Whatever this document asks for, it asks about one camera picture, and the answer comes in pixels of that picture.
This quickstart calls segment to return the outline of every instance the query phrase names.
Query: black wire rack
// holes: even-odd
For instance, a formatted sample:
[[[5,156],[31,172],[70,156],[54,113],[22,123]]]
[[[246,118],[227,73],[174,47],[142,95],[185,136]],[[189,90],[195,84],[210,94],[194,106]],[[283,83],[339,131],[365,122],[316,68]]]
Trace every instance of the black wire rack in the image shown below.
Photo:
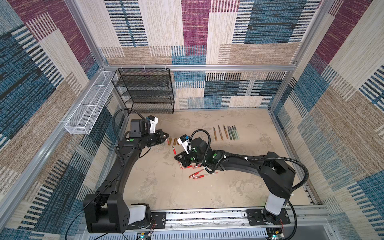
[[[126,107],[140,113],[173,113],[173,95],[168,68],[119,68],[112,81]]]

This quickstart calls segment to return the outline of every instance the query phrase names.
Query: patterned fabric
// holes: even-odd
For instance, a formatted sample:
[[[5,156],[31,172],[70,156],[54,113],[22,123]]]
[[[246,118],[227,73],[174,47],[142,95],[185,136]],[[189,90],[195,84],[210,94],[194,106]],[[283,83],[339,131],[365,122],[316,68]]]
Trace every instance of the patterned fabric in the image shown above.
[[[0,0],[0,200],[98,69],[64,0]],[[106,170],[111,95],[97,130],[66,134],[0,239],[60,239]],[[75,234],[80,219],[70,234]]]
[[[110,65],[290,64],[320,2],[78,0]],[[174,72],[175,108],[268,107],[284,74]]]
[[[344,239],[383,239],[384,1],[336,0],[274,110]]]

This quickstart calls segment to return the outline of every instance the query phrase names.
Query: white mesh basket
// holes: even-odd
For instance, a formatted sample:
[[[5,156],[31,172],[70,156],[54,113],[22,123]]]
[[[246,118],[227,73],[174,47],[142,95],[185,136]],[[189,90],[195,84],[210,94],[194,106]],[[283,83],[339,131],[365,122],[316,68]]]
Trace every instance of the white mesh basket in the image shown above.
[[[70,134],[89,134],[113,89],[115,72],[102,72],[65,124]]]

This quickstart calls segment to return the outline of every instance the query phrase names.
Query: table surface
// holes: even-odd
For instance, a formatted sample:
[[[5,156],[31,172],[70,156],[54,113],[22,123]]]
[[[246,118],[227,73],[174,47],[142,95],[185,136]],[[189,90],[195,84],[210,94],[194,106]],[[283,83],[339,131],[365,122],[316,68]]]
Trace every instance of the table surface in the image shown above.
[[[266,155],[268,151],[288,157],[283,143],[266,109],[238,109],[218,111],[178,111],[174,114],[153,114],[159,118],[156,129],[162,129],[172,138],[191,135],[196,129],[205,129],[211,135],[211,148],[243,155]],[[227,139],[223,124],[235,125],[239,140]],[[218,132],[220,125],[223,138]],[[216,129],[217,141],[213,132]],[[196,133],[208,141],[203,132]],[[174,146],[177,153],[181,145]],[[262,178],[238,171],[219,171],[201,179],[189,179],[197,169],[180,169],[172,147],[164,144],[152,147],[139,159],[127,180],[123,199],[127,204],[148,203],[151,209],[200,209],[212,207],[264,206],[269,191]],[[294,184],[299,182],[295,177]],[[290,199],[293,205],[310,204],[301,187]]]

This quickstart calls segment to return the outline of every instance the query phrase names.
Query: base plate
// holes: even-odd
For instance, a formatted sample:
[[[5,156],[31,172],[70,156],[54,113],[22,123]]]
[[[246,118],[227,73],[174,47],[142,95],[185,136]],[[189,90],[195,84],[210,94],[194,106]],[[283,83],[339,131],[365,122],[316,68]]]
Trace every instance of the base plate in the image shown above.
[[[155,229],[164,229],[166,227],[166,212],[151,212],[151,217],[156,221]],[[149,224],[146,229],[151,229],[153,223]],[[127,226],[127,230],[144,230],[140,229],[137,224],[133,223]]]
[[[246,216],[248,218],[249,225],[251,226],[257,226],[257,225],[267,225],[263,221],[263,214],[261,213],[262,209],[247,209]],[[280,225],[280,219],[282,220],[283,224],[291,224],[291,220],[288,217],[287,210],[281,209],[280,214],[276,216],[276,221],[272,224],[274,225]]]

